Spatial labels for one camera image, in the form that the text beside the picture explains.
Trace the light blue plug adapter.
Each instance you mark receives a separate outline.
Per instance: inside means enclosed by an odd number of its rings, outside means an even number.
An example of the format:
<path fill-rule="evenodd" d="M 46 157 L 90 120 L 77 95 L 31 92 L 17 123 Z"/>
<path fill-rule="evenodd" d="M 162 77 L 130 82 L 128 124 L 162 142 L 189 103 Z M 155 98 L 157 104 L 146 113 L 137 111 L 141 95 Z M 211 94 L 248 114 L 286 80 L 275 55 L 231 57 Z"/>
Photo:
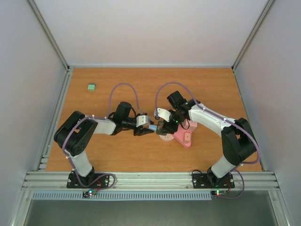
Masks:
<path fill-rule="evenodd" d="M 156 125 L 149 125 L 149 129 L 156 131 L 157 130 L 157 126 Z"/>

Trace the light green plug adapter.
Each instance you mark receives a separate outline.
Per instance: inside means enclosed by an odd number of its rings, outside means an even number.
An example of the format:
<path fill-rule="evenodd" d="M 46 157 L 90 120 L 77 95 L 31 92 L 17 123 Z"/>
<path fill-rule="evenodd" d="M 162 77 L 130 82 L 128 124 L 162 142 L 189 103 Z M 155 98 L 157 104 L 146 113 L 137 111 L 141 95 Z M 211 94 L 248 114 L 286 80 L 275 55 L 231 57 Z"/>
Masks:
<path fill-rule="evenodd" d="M 89 83 L 87 86 L 88 91 L 95 91 L 96 89 L 96 84 L 95 83 Z"/>

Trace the dark green cube socket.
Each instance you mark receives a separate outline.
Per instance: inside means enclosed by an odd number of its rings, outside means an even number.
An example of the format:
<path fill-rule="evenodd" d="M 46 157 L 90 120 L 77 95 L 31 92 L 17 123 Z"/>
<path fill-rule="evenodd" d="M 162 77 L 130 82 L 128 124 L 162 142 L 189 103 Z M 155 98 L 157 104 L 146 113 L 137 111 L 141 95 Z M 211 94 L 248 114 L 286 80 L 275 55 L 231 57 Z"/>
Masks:
<path fill-rule="evenodd" d="M 161 134 L 161 135 L 166 133 L 166 131 L 164 129 L 164 121 L 158 121 L 156 133 Z"/>

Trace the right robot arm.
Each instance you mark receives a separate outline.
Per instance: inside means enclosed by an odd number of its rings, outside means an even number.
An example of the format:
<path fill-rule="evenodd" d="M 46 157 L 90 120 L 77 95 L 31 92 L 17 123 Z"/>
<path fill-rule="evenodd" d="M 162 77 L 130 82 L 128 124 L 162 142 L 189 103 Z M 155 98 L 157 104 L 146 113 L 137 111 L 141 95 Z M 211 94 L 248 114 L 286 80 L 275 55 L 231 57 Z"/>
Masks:
<path fill-rule="evenodd" d="M 221 158 L 207 170 L 211 186 L 219 186 L 233 169 L 255 153 L 258 145 L 249 122 L 227 118 L 197 100 L 187 101 L 176 91 L 167 97 L 172 109 L 156 108 L 155 114 L 163 119 L 162 130 L 174 134 L 184 121 L 194 121 L 215 132 L 222 140 Z"/>

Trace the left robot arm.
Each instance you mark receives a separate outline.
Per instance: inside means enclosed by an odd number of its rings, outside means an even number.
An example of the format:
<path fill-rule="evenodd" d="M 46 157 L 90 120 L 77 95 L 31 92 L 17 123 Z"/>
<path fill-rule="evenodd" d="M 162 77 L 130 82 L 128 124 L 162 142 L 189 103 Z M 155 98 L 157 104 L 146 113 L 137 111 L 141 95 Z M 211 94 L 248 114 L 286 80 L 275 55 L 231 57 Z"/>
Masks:
<path fill-rule="evenodd" d="M 154 124 L 147 113 L 135 113 L 134 117 L 130 117 L 131 112 L 135 110 L 128 102 L 120 102 L 116 111 L 105 118 L 74 111 L 55 132 L 54 141 L 66 155 L 78 183 L 83 187 L 90 187 L 96 181 L 94 167 L 86 153 L 86 147 L 94 134 L 114 136 L 132 130 L 134 136 L 143 136 L 154 132 L 147 128 Z"/>

